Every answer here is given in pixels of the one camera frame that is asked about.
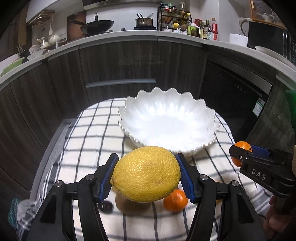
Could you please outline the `right hand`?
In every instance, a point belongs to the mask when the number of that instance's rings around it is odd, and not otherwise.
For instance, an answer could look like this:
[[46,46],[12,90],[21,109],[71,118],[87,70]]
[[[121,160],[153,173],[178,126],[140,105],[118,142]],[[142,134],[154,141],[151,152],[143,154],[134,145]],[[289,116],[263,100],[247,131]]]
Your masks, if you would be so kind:
[[269,201],[269,209],[266,212],[263,222],[263,229],[268,240],[271,240],[276,233],[282,233],[295,217],[295,214],[281,215],[276,210],[277,196],[273,195]]

